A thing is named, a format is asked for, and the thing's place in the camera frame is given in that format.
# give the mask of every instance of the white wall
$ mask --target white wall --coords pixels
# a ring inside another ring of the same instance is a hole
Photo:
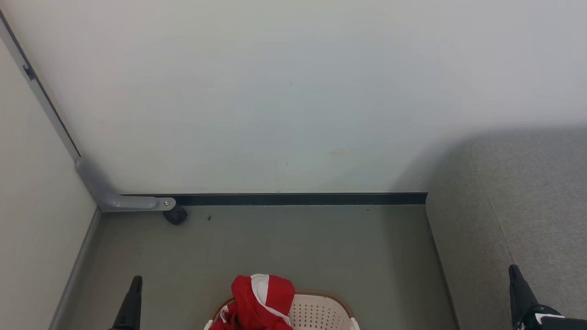
[[[472,132],[587,123],[584,0],[0,5],[125,193],[426,190]]]
[[[48,329],[95,209],[0,39],[0,329]]]

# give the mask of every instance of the white stripe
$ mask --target white stripe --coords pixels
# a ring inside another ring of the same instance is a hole
[[[224,318],[224,313],[228,312],[228,305],[222,307],[222,309],[220,310],[220,318],[222,319],[222,322],[227,323],[226,319]]]
[[[255,295],[255,298],[257,299],[259,304],[265,307],[265,309],[267,309],[271,314],[279,316],[282,319],[284,319],[285,323],[291,326],[291,323],[287,315],[284,315],[279,311],[276,311],[273,308],[265,305],[265,303],[267,302],[267,290],[269,290],[269,275],[251,275],[251,287],[253,289],[253,294]]]

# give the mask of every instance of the white plastic basket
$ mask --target white plastic basket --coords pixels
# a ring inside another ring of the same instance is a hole
[[[289,321],[293,330],[360,330],[349,306],[339,297],[316,291],[296,291]],[[214,312],[204,330],[220,317],[222,308],[234,301],[224,301]]]

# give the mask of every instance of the gray carpet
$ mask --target gray carpet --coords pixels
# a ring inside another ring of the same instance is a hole
[[[142,330],[200,330],[255,273],[340,295],[362,330],[456,328],[424,206],[187,209],[104,216],[61,329],[108,329],[142,275]]]

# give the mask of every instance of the gray metal bracket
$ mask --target gray metal bracket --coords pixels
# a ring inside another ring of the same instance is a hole
[[[102,212],[168,211],[176,206],[170,197],[123,196],[109,187],[93,165],[78,157],[75,169]]]

